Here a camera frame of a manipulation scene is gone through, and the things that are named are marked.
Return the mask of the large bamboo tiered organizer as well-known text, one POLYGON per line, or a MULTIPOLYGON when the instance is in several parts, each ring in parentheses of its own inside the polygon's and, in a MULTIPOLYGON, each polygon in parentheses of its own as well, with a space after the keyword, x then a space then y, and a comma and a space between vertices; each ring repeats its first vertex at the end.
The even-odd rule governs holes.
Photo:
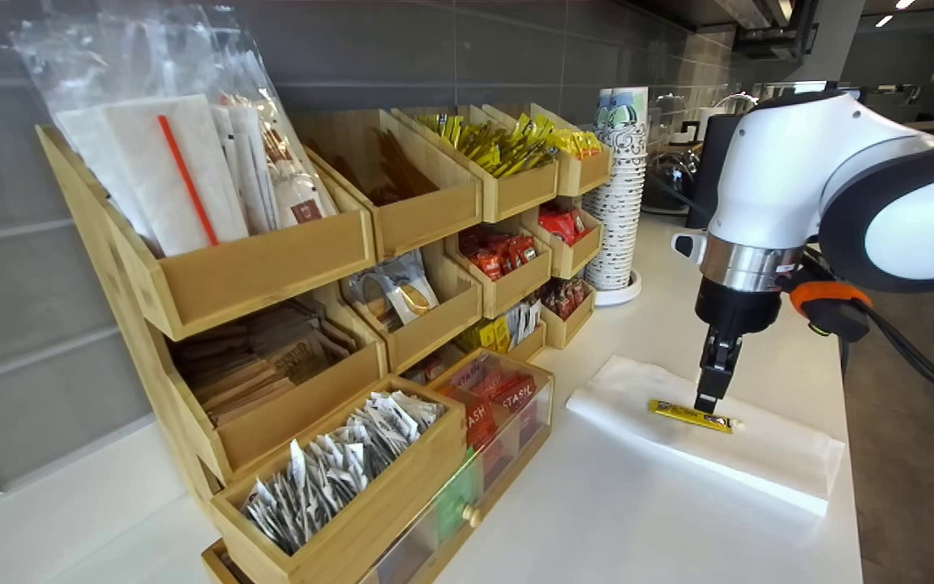
POLYGON ((194 502, 219 528, 237 567, 255 584, 358 584, 459 470, 466 451, 462 404, 385 372, 385 341, 341 302, 338 278, 374 258, 366 210, 318 156, 342 214, 267 235, 159 259, 59 130, 36 129, 88 251, 165 443, 194 502), (219 332, 306 292, 364 347, 282 397, 216 423, 179 374, 171 341, 219 332), (356 496, 304 551, 289 556, 240 507, 256 478, 289 461, 291 440, 306 443, 345 424, 374 391, 401 391, 440 403, 436 424, 356 496))

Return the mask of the heap of white gold packets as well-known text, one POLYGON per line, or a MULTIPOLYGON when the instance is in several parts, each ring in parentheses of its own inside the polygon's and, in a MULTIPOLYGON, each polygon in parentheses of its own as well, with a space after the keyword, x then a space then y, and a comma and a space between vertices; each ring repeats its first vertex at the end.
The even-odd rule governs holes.
POLYGON ((345 279, 350 303, 360 303, 390 333, 439 305, 419 249, 358 271, 345 279))

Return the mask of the row of yellow packets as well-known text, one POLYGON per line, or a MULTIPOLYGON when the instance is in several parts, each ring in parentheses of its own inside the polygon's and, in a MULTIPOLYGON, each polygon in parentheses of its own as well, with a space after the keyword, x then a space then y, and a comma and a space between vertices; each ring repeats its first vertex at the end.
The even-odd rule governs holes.
POLYGON ((507 354, 512 348, 512 334, 507 317, 479 320, 459 333, 453 339, 453 343, 466 354, 478 348, 495 351, 497 354, 507 354))

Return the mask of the heap of small yellow packets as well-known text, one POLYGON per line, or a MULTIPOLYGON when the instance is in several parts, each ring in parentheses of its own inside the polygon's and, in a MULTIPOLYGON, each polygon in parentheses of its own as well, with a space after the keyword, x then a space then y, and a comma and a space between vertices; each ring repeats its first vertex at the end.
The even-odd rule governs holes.
POLYGON ((592 131, 555 128, 547 137, 547 144, 559 154, 583 160, 601 154, 603 144, 592 131))

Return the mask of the heap of brown paper packets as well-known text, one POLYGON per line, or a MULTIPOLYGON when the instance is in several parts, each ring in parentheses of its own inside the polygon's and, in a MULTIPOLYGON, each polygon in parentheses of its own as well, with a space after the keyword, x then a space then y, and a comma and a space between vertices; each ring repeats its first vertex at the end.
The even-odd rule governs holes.
POLYGON ((355 354, 363 344, 294 299, 238 318, 168 348, 179 375, 215 427, 285 395, 355 354))

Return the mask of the silver coffee machine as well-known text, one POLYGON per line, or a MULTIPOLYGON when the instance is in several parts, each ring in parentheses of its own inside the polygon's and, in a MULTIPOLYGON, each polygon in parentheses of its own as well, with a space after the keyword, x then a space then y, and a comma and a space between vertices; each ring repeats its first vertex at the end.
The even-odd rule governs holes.
POLYGON ((747 92, 723 97, 711 107, 701 107, 697 115, 668 125, 662 118, 651 122, 655 140, 646 166, 644 203, 641 211, 656 216, 686 217, 697 202, 696 183, 703 161, 705 136, 711 118, 738 116, 756 106, 759 99, 747 92))

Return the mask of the bamboo tea box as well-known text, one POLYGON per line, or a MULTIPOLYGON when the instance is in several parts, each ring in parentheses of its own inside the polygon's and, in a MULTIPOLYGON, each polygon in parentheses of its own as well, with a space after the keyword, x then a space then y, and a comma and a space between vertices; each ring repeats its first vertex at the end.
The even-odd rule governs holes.
POLYGON ((435 584, 445 566, 478 531, 479 527, 472 530, 462 520, 463 506, 482 508, 485 520, 549 439, 555 408, 555 374, 532 363, 488 349, 475 349, 451 370, 431 381, 429 388, 437 389, 448 375, 482 355, 500 359, 508 369, 534 376, 538 386, 534 402, 538 404, 540 425, 527 441, 521 440, 518 422, 514 421, 501 429, 496 439, 481 450, 474 451, 468 447, 456 473, 446 481, 425 510, 416 515, 399 537, 389 544, 357 584, 435 584))

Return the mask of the narrow bamboo tiered organizer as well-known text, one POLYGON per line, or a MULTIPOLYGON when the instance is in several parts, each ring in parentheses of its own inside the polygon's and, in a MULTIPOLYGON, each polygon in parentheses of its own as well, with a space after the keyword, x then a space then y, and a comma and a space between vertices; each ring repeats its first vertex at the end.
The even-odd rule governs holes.
POLYGON ((422 253, 427 278, 439 297, 436 309, 387 333, 363 304, 352 303, 382 337, 389 370, 402 373, 481 318, 481 287, 443 248, 445 237, 481 221, 478 181, 386 110, 297 114, 293 128, 309 154, 322 160, 323 176, 347 189, 371 215, 379 261, 413 249, 422 253), (405 155, 439 189, 386 206, 371 203, 366 193, 384 180, 374 129, 392 131, 405 155))

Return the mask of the double bamboo tiered organizer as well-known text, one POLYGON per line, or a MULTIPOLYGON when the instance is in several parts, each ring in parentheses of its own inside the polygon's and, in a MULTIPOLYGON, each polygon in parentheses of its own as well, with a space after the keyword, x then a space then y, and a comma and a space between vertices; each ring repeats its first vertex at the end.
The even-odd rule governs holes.
POLYGON ((587 190, 606 181, 611 176, 611 155, 603 151, 583 160, 577 160, 571 155, 559 154, 552 162, 529 170, 517 171, 511 176, 506 174, 493 176, 478 163, 457 151, 438 133, 427 129, 425 123, 419 122, 419 116, 428 114, 462 114, 466 122, 481 123, 492 129, 504 131, 511 130, 512 119, 503 111, 489 105, 392 110, 392 116, 397 121, 418 133, 431 147, 448 156, 478 181, 483 225, 493 226, 500 232, 530 234, 535 237, 535 247, 540 251, 538 265, 529 264, 522 270, 516 271, 514 276, 501 277, 497 281, 491 281, 463 254, 459 245, 459 235, 453 234, 445 237, 443 241, 445 255, 457 266, 467 271, 481 288, 482 317, 494 319, 503 314, 512 304, 534 292, 553 274, 555 253, 552 251, 552 246, 544 243, 538 231, 524 221, 525 215, 537 211, 541 204, 555 200, 557 196, 581 196, 587 190))

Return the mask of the stack of paper cups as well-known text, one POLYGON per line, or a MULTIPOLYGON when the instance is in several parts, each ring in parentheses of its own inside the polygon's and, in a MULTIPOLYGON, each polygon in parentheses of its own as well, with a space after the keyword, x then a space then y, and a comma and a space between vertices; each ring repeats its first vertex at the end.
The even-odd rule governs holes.
POLYGON ((601 90, 594 135, 609 152, 609 178, 583 196, 582 209, 602 225, 597 254, 585 269, 585 280, 601 292, 633 284, 636 230, 645 191, 649 159, 649 88, 601 90))

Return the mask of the row of red tea bags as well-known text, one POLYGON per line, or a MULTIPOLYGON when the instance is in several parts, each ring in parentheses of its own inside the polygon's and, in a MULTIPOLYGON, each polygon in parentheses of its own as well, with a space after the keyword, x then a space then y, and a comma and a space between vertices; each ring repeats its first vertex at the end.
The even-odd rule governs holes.
POLYGON ((540 425, 538 386, 529 373, 508 369, 493 356, 478 356, 448 375, 437 391, 465 407, 467 445, 481 450, 511 422, 518 422, 527 441, 540 425))

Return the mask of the white cup holder base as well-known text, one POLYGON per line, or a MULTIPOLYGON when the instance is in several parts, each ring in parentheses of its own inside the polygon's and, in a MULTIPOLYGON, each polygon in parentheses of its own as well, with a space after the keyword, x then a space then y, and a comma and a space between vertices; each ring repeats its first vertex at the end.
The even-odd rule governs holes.
POLYGON ((615 290, 594 290, 594 306, 614 307, 620 304, 630 303, 633 299, 641 295, 641 291, 641 275, 633 269, 630 271, 629 281, 626 287, 615 290))

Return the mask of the clear bag of wrapped straws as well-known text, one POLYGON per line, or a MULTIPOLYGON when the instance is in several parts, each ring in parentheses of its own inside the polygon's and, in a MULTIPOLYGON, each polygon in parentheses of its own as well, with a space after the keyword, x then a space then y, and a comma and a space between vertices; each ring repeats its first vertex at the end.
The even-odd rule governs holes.
POLYGON ((15 24, 56 129, 159 256, 337 214, 229 5, 103 2, 15 24))

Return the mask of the row of white packets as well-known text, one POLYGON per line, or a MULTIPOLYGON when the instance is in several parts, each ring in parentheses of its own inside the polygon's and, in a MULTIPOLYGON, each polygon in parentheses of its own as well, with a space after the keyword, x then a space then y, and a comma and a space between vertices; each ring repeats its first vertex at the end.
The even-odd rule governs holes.
POLYGON ((509 348, 515 348, 523 340, 533 335, 541 315, 541 302, 537 299, 523 299, 504 313, 505 324, 509 333, 509 348))

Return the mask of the white paper napkin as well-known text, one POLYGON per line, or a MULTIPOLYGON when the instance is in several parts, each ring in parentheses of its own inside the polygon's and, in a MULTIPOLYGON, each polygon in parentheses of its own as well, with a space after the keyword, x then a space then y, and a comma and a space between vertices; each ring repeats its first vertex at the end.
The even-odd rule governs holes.
POLYGON ((615 439, 667 451, 816 517, 827 514, 844 441, 733 398, 714 413, 743 421, 731 435, 651 414, 646 406, 658 399, 686 407, 694 396, 696 382, 615 355, 576 389, 567 408, 615 439))

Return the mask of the heap of brown stir sticks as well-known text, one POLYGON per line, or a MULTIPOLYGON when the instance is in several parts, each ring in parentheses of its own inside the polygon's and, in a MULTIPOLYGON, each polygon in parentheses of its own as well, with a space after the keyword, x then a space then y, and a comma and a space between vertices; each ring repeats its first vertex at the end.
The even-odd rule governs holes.
POLYGON ((366 193, 371 203, 377 207, 386 206, 420 195, 429 195, 439 189, 405 155, 392 131, 374 129, 373 133, 378 145, 379 168, 383 171, 384 180, 382 184, 366 193))

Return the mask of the heap of white grey sachets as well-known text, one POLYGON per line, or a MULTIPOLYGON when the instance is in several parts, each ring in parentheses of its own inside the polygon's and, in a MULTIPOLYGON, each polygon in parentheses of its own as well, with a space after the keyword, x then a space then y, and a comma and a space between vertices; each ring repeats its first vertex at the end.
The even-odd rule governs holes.
POLYGON ((302 446, 289 461, 257 478, 241 513, 292 556, 416 444, 446 406, 401 389, 371 392, 344 424, 302 446))

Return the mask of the heap of yellow stick sachets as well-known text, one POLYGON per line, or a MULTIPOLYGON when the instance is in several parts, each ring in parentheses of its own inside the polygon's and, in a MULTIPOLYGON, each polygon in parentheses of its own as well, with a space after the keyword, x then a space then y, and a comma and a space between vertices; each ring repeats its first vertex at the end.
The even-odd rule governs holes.
POLYGON ((522 114, 511 130, 492 122, 470 122, 455 114, 419 115, 415 121, 494 178, 537 169, 559 155, 555 126, 542 116, 522 114))

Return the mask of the yellow sachet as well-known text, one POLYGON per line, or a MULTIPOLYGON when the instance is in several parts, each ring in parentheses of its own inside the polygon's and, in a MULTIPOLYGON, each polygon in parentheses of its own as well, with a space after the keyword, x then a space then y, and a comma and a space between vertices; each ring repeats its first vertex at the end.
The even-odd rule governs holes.
POLYGON ((700 410, 678 406, 678 404, 663 400, 649 399, 646 406, 648 406, 648 411, 651 414, 660 415, 660 417, 692 426, 714 430, 715 432, 726 433, 727 435, 731 435, 731 433, 743 427, 743 421, 737 418, 703 413, 703 411, 700 410))

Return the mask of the heap of dark red packets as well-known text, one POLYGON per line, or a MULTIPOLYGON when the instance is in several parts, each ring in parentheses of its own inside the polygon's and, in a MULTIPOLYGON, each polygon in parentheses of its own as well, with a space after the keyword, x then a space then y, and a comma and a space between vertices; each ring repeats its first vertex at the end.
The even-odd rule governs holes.
POLYGON ((551 278, 540 288, 538 296, 544 307, 555 313, 560 320, 567 320, 585 303, 589 292, 581 277, 572 277, 570 280, 551 278))

